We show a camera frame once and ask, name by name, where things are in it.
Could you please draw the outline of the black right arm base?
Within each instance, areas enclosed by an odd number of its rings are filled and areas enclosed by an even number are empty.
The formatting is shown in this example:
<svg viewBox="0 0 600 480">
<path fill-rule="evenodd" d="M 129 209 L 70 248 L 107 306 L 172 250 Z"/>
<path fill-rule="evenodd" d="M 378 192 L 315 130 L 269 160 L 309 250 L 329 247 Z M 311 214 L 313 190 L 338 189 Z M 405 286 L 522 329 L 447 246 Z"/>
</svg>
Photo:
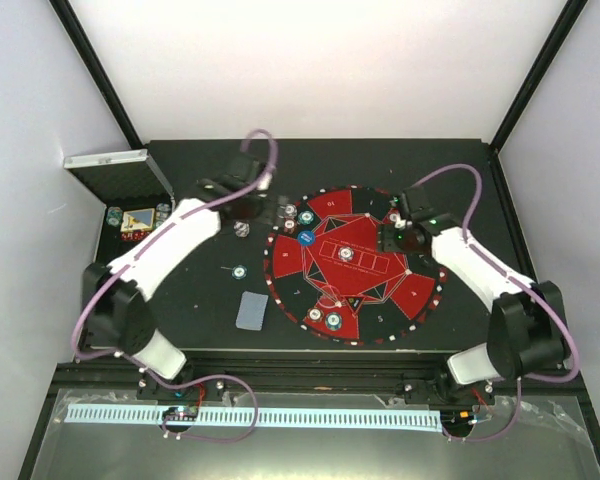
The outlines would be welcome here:
<svg viewBox="0 0 600 480">
<path fill-rule="evenodd" d="M 454 403 L 459 400 L 458 384 L 447 367 L 409 370 L 402 375 L 402 393 L 410 400 Z"/>
</svg>

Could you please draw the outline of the blue small blind button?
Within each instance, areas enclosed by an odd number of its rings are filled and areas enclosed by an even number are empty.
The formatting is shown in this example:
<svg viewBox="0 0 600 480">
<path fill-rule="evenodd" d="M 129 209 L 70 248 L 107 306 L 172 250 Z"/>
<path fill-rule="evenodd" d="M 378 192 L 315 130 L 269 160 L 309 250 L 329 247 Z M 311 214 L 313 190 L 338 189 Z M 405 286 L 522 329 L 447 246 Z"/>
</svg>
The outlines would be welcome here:
<svg viewBox="0 0 600 480">
<path fill-rule="evenodd" d="M 315 234 L 310 230 L 303 230 L 297 236 L 297 241 L 305 247 L 311 246 L 315 240 Z"/>
</svg>

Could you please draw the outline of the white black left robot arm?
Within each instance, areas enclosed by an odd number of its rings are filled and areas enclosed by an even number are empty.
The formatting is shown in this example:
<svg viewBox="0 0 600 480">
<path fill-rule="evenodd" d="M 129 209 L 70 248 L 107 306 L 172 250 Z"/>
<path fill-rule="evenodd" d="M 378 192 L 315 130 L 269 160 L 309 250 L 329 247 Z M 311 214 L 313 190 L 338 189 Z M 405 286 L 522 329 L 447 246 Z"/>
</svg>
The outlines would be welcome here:
<svg viewBox="0 0 600 480">
<path fill-rule="evenodd" d="M 182 200 L 166 221 L 127 253 L 84 271 L 85 302 L 71 337 L 81 360 L 120 354 L 159 376 L 173 399 L 194 388 L 184 352 L 160 331 L 150 302 L 161 284 L 190 254 L 216 236 L 222 224 L 259 221 L 280 225 L 288 200 L 263 194 L 229 202 Z"/>
</svg>

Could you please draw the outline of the green blue chip stack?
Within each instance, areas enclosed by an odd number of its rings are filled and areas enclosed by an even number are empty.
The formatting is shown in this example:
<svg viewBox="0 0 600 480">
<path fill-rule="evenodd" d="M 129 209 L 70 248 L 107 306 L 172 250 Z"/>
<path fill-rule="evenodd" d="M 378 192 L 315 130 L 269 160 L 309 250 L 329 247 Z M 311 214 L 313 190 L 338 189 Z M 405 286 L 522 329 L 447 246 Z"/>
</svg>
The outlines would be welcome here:
<svg viewBox="0 0 600 480">
<path fill-rule="evenodd" d="M 232 277 L 234 279 L 243 279 L 247 275 L 247 269 L 242 265 L 237 265 L 232 269 Z"/>
</svg>

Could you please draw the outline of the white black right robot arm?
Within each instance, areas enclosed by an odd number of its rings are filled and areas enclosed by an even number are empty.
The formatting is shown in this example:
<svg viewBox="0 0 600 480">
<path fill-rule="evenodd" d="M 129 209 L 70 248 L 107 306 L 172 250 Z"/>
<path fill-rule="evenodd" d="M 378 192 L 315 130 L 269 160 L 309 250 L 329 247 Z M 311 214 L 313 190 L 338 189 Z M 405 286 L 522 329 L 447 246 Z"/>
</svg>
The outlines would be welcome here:
<svg viewBox="0 0 600 480">
<path fill-rule="evenodd" d="M 453 272 L 490 314 L 487 340 L 446 361 L 434 379 L 437 396 L 456 403 L 471 384 L 522 377 L 567 383 L 580 373 L 580 355 L 564 322 L 560 289 L 536 283 L 486 250 L 469 230 L 431 220 L 377 228 L 381 252 L 421 254 Z"/>
</svg>

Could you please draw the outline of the white blue chip stack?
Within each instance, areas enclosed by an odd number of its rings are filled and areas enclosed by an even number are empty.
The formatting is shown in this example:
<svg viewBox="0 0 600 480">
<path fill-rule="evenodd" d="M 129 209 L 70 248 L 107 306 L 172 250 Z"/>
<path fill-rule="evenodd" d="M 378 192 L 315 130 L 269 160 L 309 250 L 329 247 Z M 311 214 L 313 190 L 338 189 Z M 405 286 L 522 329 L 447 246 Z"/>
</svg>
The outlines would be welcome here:
<svg viewBox="0 0 600 480">
<path fill-rule="evenodd" d="M 246 238 L 250 234 L 250 225 L 247 222 L 236 221 L 234 233 L 238 238 Z"/>
</svg>

